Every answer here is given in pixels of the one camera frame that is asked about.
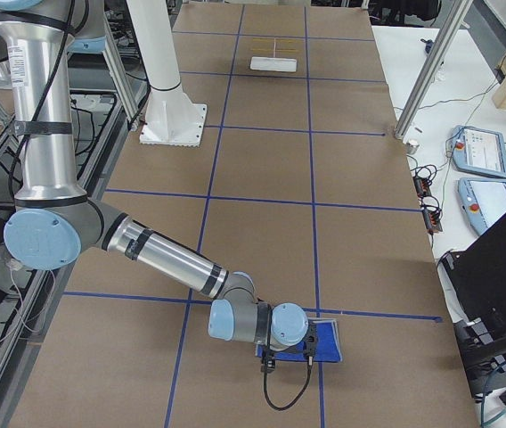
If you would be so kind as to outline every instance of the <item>electrical cable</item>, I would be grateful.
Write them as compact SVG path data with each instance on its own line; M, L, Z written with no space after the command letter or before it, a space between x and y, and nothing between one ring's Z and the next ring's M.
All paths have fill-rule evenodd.
M306 361L306 380L305 384L301 388L300 392L297 394L297 396L286 406L277 406L275 405L271 399L269 398L269 391L267 389L267 376L268 376L268 367L269 367L269 358L267 357L267 354L271 352L271 320L273 318L273 310L269 308L269 325L267 326L267 344L263 349L263 395L265 396L265 401L269 405L270 408L273 410L277 410L279 412L282 412L284 410L289 410L291 407L293 407L297 402L300 400L300 398L303 396L303 394L306 391L306 388L308 388L308 384L310 383L310 377L311 373L313 371L313 357L308 357Z
M415 159L413 156L411 156L411 154L406 154L405 156L407 156L409 159L411 159L412 161L415 162L415 167L413 167L412 169L410 169L410 171L413 171L414 169L416 169L420 164L417 162L417 159Z
M75 11L75 0L69 0L69 13L67 14L67 20L65 20L65 30L63 30L63 37L61 39L61 45L59 46L59 52L57 52L57 57L55 59L55 63L53 65L53 70L51 71L51 74L49 75L49 78L47 79L47 82L45 83L45 88L43 90L43 93L41 94L41 97L39 98L39 102L37 103L37 107L35 112L33 113L33 116L31 117L30 122L36 122L39 118L39 114L41 113L41 110L43 109L43 105L45 104L45 100L47 99L47 96L49 95L49 91L51 90L51 86L53 82L55 81L55 77L57 75L57 71L59 69L59 65L61 64L61 59L63 55L65 54L65 49L67 45L67 39L69 38L69 31L71 22L73 20L73 12ZM31 137L31 134L24 134L23 138L20 141L20 145L17 148L17 151L15 152L15 156L13 158L12 165L10 167L10 175L8 177L8 190L10 192L10 196L12 199L15 200L15 192L13 191L13 175L15 173L15 168L18 163L18 159L21 156L23 149L29 142L29 139Z
M45 304L44 306L41 308L41 310L39 312L37 312L33 317L29 317L26 320L23 319L23 316L21 315L21 313L18 312L18 316L20 317L20 320L21 320L21 324L30 332L30 333L41 333L45 327L45 318L43 319L42 321L42 325L41 325L41 328L38 328L36 330L32 329L31 327L29 327L29 325L27 324L28 322L30 321L33 321L35 319L37 319L42 313L45 313L45 316L46 316L46 309L51 305L51 302L53 300L53 292L55 290L55 274L53 273L52 270L49 271L49 273L51 274L52 278L53 278L53 284L51 286L51 290L49 292L49 294L47 294L47 299L45 300ZM15 280L13 279L13 269L10 269L10 278L12 279L12 286L13 286L13 289L17 292L18 296L20 297L20 300L21 300L21 304L23 304L23 295L21 294L21 291L20 291L20 288L17 286L17 284L15 283Z
M130 74L130 73L125 73L125 74L135 80L141 80L142 82L148 83L148 78L139 78L138 76L135 76L134 74Z
M77 112L77 118L78 118L79 122L80 122L80 116L79 116L80 111L83 113L87 113L89 115L89 119L91 120L91 142L89 143L89 145L85 149L81 150L80 152L77 152L77 149L75 150L75 156L79 156L79 155L87 153L93 149L94 143L96 140L96 126L94 125L94 115L93 115L92 111L85 110L85 109L79 109L78 107L73 107L73 106L71 106L71 109L73 109L74 111ZM78 135L77 135L77 147L78 147L78 142L79 142L79 138L80 138L80 130L81 130L81 128L79 125Z
M81 141L81 115L77 110L77 100L71 98L71 109L77 114L77 142L75 143L75 153L77 153L78 143Z
M490 421L489 422L485 422L485 401L486 401L486 396L490 393L489 387L490 387L490 384L491 384L491 380L496 376L496 374L498 373L498 371L503 366L506 366L506 361L503 361L501 364L499 364L497 367L495 367L493 369L493 371L489 374L489 376L486 378L485 386L483 387L483 392L482 392L483 398L481 399L481 425L480 425L481 428L485 428L486 426L488 426L488 424L492 423Z

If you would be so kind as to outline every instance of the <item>cardboard table surface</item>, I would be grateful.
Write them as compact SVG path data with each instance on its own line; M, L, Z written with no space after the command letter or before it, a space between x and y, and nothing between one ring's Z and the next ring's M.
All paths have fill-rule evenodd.
M248 272L262 299L336 317L344 361L275 412L254 346L208 337L206 299L90 250L11 427L477 426L367 13L185 4L174 35L184 91L208 105L201 145L131 135L105 201ZM294 42L297 73L248 69L267 37ZM273 400L304 376L279 365Z

